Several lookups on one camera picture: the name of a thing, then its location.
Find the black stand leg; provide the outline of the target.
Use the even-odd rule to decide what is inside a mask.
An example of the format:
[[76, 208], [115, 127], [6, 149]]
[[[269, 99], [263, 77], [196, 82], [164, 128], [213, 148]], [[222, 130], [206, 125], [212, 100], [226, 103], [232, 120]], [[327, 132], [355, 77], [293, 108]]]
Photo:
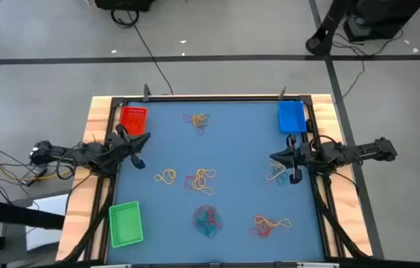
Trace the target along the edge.
[[0, 202], [0, 222], [41, 229], [61, 230], [65, 217], [46, 211], [38, 211]]

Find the black equipment case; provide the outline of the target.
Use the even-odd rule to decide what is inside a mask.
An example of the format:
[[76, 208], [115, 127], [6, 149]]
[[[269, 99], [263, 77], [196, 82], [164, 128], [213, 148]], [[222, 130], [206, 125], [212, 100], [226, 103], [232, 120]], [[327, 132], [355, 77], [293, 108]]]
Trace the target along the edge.
[[94, 0], [97, 7], [103, 10], [129, 10], [147, 12], [155, 0]]

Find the black stand pole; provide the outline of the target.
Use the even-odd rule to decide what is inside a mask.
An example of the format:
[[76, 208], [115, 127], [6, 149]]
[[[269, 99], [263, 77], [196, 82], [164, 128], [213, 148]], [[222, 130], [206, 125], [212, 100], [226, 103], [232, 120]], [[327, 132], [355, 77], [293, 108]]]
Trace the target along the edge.
[[316, 56], [329, 55], [332, 41], [339, 23], [350, 13], [357, 0], [332, 0], [331, 6], [323, 20], [320, 20], [316, 0], [308, 0], [314, 16], [316, 31], [308, 38], [305, 47], [308, 52]]

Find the black power adapter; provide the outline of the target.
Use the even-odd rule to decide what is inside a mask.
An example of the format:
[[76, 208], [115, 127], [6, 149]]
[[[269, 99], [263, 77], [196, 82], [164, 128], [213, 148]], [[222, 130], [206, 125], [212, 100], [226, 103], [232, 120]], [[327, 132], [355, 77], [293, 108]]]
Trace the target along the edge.
[[31, 171], [28, 171], [19, 181], [22, 185], [28, 187], [35, 183], [39, 177], [46, 175], [47, 171], [48, 168], [46, 166], [35, 166], [31, 169]]

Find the red plastic basket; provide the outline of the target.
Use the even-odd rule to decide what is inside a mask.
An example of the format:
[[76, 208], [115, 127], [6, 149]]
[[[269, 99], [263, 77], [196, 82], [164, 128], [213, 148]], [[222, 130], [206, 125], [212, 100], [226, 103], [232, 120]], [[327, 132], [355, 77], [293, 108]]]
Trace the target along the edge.
[[120, 124], [130, 135], [143, 135], [146, 132], [147, 109], [137, 106], [125, 106], [121, 111]]

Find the black equipment cart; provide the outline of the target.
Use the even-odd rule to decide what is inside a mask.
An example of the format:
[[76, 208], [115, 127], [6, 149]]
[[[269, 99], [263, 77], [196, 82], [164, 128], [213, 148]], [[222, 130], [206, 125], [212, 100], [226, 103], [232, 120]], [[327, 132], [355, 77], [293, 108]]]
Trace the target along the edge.
[[343, 30], [350, 42], [392, 39], [420, 8], [420, 0], [353, 0]]

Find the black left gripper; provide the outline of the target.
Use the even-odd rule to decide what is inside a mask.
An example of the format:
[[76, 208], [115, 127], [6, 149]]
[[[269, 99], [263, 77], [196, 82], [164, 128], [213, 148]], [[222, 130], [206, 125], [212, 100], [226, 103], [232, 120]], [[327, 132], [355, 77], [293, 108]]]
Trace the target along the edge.
[[145, 168], [145, 163], [138, 157], [138, 154], [150, 139], [150, 133], [139, 136], [130, 135], [121, 124], [116, 125], [115, 130], [116, 133], [113, 133], [107, 140], [111, 156], [120, 161], [129, 156], [135, 168]]

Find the light grey box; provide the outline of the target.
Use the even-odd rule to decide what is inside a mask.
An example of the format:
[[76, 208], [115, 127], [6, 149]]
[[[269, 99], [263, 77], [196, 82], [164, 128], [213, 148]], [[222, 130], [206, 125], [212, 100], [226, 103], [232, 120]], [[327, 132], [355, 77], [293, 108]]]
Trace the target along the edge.
[[[63, 194], [38, 199], [35, 200], [32, 205], [28, 206], [28, 208], [63, 216], [65, 214], [67, 198], [68, 194]], [[62, 233], [61, 230], [43, 229], [30, 226], [25, 227], [25, 232], [26, 252], [32, 252], [43, 246], [59, 243]]]

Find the green plastic basket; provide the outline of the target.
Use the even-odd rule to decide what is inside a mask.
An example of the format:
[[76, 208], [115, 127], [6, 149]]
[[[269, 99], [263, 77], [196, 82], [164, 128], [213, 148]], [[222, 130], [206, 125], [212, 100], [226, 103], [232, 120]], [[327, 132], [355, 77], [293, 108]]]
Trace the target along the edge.
[[109, 207], [109, 227], [112, 248], [139, 243], [144, 240], [138, 201]]

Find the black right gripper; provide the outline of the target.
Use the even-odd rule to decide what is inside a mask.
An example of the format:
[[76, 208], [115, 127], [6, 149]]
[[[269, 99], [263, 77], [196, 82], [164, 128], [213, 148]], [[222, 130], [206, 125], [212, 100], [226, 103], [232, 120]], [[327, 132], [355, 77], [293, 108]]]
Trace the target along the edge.
[[270, 158], [280, 164], [293, 164], [291, 168], [292, 174], [290, 175], [290, 183], [295, 185], [302, 181], [302, 171], [299, 169], [299, 166], [308, 165], [312, 158], [311, 146], [309, 143], [302, 143], [299, 148], [296, 149], [296, 136], [290, 134], [288, 138], [290, 146], [283, 151], [273, 153], [270, 155]]

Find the blue plastic basket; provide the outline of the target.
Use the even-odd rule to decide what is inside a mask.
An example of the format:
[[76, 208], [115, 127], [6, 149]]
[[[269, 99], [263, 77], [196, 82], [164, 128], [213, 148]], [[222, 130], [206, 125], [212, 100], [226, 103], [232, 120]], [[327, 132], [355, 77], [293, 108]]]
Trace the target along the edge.
[[303, 133], [307, 131], [304, 104], [301, 101], [280, 101], [278, 103], [279, 129], [282, 133]]

